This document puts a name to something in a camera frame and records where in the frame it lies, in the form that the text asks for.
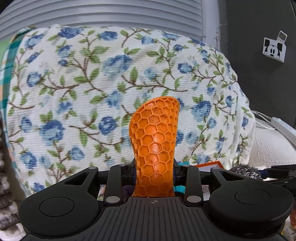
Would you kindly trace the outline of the white power strip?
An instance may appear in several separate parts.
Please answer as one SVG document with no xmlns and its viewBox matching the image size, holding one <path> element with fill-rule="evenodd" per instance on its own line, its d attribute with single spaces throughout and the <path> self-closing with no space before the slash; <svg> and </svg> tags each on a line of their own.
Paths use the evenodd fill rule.
<svg viewBox="0 0 296 241">
<path fill-rule="evenodd" d="M 272 117 L 271 125 L 296 146 L 296 130 L 280 118 Z"/>
</svg>

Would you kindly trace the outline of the teal cartoon mask packet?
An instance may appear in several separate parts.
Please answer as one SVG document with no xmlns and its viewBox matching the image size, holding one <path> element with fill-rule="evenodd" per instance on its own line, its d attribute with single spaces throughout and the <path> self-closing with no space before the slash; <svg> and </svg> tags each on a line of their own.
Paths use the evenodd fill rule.
<svg viewBox="0 0 296 241">
<path fill-rule="evenodd" d="M 182 193 L 184 194 L 186 190 L 186 187 L 183 185 L 180 186 L 174 186 L 174 192 Z"/>
</svg>

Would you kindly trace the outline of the striped brown white blanket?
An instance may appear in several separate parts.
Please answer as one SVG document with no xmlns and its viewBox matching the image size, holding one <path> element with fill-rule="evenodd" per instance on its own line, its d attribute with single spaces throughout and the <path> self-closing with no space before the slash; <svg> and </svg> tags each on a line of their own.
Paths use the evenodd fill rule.
<svg viewBox="0 0 296 241">
<path fill-rule="evenodd" d="M 1 240 L 21 240 L 25 235 L 9 183 L 11 158 L 1 124 Z"/>
</svg>

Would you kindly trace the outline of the orange honeycomb silicone mat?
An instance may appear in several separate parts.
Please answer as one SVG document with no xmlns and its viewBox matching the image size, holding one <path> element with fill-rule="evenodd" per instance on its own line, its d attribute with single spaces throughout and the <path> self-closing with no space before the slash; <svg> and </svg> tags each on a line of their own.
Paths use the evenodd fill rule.
<svg viewBox="0 0 296 241">
<path fill-rule="evenodd" d="M 129 137 L 135 158 L 135 197 L 173 197 L 174 154 L 180 103 L 170 96 L 142 104 L 132 115 Z"/>
</svg>

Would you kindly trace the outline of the mickey mouse paper box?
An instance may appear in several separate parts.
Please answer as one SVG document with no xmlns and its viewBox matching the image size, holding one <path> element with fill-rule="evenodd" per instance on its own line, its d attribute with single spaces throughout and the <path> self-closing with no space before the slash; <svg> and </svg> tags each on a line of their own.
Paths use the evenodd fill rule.
<svg viewBox="0 0 296 241">
<path fill-rule="evenodd" d="M 264 37 L 262 54 L 281 63 L 285 61 L 287 34 L 280 31 L 276 40 Z"/>
</svg>

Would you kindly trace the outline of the green checkered cloth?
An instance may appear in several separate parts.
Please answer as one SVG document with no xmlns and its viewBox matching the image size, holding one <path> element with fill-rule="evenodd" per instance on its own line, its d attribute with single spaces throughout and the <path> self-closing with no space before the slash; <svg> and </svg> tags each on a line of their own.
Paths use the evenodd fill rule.
<svg viewBox="0 0 296 241">
<path fill-rule="evenodd" d="M 11 76 L 19 46 L 31 30 L 29 27 L 22 28 L 11 39 L 4 41 L 1 47 L 1 110 L 6 110 L 8 105 Z"/>
</svg>

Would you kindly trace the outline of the white embossed cushion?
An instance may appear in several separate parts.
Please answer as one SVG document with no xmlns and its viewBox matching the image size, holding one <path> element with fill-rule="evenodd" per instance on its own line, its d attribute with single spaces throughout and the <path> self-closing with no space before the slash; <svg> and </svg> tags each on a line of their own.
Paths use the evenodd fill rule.
<svg viewBox="0 0 296 241">
<path fill-rule="evenodd" d="M 258 111 L 249 165 L 264 169 L 276 165 L 295 164 L 295 145 L 271 125 L 271 118 Z"/>
</svg>

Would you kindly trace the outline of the orange cardboard box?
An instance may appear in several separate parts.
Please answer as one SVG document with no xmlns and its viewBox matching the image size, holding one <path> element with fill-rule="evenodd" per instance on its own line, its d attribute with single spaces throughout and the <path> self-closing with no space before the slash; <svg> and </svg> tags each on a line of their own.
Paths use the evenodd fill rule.
<svg viewBox="0 0 296 241">
<path fill-rule="evenodd" d="M 200 171 L 204 171 L 204 172 L 210 172 L 212 168 L 224 169 L 223 165 L 219 161 L 198 164 L 198 165 L 195 165 L 195 167 L 197 167 Z"/>
</svg>

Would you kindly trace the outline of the metal scouring pad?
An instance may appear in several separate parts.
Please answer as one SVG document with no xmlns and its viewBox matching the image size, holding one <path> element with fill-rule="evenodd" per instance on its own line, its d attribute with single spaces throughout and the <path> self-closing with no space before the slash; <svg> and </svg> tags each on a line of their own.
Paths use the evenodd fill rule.
<svg viewBox="0 0 296 241">
<path fill-rule="evenodd" d="M 262 180 L 262 176 L 260 171 L 255 168 L 248 165 L 237 165 L 235 167 L 232 167 L 229 171 L 252 178 L 256 180 Z"/>
</svg>

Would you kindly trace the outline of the purple fleece cloth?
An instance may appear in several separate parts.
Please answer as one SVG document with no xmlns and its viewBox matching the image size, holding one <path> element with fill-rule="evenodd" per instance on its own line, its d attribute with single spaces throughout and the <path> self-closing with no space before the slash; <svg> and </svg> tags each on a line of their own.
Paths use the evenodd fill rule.
<svg viewBox="0 0 296 241">
<path fill-rule="evenodd" d="M 134 193 L 135 187 L 132 185 L 125 185 L 122 187 L 123 197 L 131 197 Z"/>
</svg>

